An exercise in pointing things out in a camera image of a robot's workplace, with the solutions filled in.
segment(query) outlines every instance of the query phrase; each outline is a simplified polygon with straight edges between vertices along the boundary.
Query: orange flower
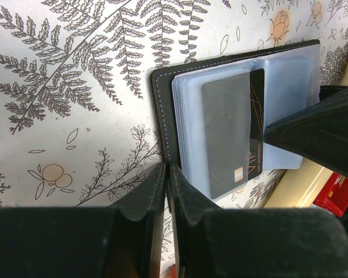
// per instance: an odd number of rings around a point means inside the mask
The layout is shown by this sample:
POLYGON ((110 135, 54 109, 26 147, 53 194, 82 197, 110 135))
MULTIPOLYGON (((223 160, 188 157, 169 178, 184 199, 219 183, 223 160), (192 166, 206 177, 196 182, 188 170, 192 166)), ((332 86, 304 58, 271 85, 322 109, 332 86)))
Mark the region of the orange flower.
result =
POLYGON ((270 21, 273 24, 273 30, 267 41, 274 39, 274 46, 276 46, 278 41, 282 40, 282 37, 288 32, 289 16, 287 12, 282 11, 278 13, 274 21, 272 19, 270 21))

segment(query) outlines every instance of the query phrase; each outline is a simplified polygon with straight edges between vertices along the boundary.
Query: black leather wallet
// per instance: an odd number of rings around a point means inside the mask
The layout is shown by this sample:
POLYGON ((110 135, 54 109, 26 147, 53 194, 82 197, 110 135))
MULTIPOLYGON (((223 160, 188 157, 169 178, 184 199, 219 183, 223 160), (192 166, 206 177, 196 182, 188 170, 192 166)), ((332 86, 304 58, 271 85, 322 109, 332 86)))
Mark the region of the black leather wallet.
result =
POLYGON ((180 165, 179 144, 177 139, 175 110, 172 96, 172 81, 176 75, 317 44, 320 44, 319 40, 298 42, 291 45, 222 56, 190 64, 161 68, 153 71, 150 75, 150 83, 153 93, 157 123, 161 135, 164 162, 168 164, 174 163, 180 165))

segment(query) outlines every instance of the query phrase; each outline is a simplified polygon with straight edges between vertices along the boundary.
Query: table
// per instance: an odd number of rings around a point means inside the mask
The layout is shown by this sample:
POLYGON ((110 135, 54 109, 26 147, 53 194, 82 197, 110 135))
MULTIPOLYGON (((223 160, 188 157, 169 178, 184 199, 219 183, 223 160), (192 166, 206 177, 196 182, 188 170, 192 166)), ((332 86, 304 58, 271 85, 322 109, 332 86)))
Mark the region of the table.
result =
MULTIPOLYGON (((348 0, 0 0, 0 207, 111 204, 161 159, 153 69, 308 39, 321 83, 340 83, 348 0)), ((263 206, 278 177, 218 204, 263 206)))

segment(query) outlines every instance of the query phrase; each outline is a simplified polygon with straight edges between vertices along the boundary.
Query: floral tablecloth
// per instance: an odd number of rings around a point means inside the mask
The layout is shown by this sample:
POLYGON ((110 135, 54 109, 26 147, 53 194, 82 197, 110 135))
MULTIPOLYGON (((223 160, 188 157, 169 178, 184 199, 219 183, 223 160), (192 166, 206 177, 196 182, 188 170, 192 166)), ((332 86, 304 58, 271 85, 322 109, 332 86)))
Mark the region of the floral tablecloth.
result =
MULTIPOLYGON (((0 0, 0 207, 111 204, 161 158, 153 69, 308 39, 340 83, 348 0, 0 0)), ((278 176, 219 205, 260 207, 278 176)), ((164 270, 167 210, 163 236, 164 270)))

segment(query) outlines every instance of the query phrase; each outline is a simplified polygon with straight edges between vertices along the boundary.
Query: white patterned fabric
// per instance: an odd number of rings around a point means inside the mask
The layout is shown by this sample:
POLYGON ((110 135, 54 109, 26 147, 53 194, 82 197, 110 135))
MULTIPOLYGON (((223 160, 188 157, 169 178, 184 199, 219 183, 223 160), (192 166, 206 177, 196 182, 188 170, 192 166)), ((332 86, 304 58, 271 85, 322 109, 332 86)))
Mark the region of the white patterned fabric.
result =
MULTIPOLYGON (((0 207, 111 204, 161 158, 154 68, 309 39, 340 83, 348 0, 0 0, 0 207)), ((260 207, 277 181, 218 204, 260 207)), ((172 232, 166 210, 162 271, 172 232)))

